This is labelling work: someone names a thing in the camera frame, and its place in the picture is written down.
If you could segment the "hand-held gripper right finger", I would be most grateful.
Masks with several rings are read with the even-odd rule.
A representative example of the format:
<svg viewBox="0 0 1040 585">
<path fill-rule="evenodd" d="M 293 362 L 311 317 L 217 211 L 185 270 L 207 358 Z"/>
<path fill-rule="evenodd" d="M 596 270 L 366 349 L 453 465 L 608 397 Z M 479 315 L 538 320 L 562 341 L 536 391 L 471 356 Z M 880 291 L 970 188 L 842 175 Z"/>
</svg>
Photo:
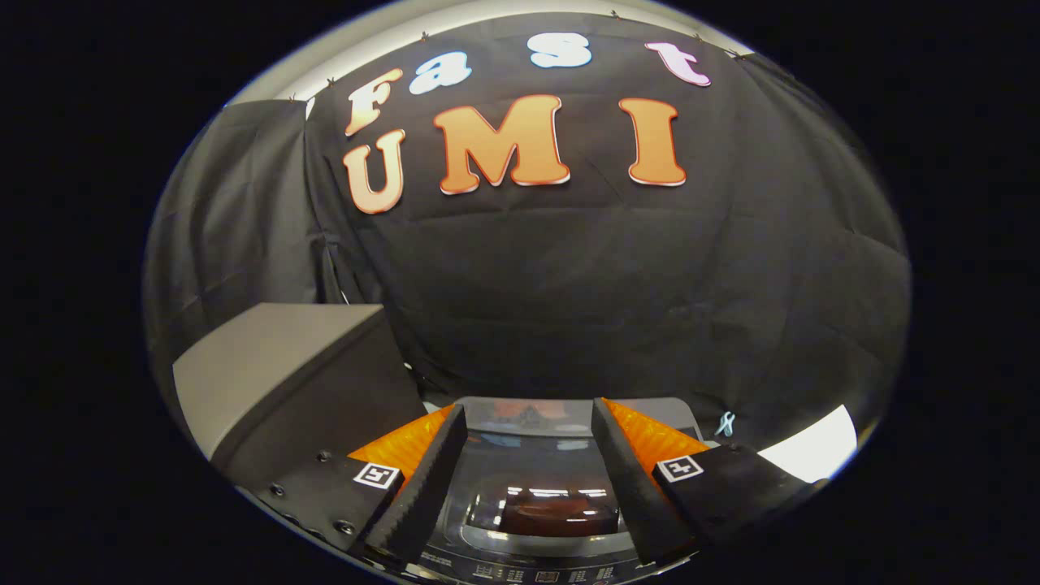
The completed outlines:
<svg viewBox="0 0 1040 585">
<path fill-rule="evenodd" d="M 825 486 L 825 480 L 795 477 L 753 448 L 706 446 L 605 397 L 593 401 L 591 429 L 643 563 L 731 546 Z"/>
</svg>

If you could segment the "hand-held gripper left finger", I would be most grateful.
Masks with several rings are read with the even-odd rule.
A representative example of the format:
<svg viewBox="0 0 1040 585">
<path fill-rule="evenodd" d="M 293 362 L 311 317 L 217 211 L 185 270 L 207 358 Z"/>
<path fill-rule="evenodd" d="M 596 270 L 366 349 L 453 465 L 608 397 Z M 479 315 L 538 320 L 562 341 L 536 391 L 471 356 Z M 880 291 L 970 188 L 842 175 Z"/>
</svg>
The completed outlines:
<svg viewBox="0 0 1040 585">
<path fill-rule="evenodd" d="M 467 436 L 464 406 L 450 405 L 349 456 L 314 456 L 250 495 L 342 554 L 404 567 L 427 545 Z"/>
</svg>

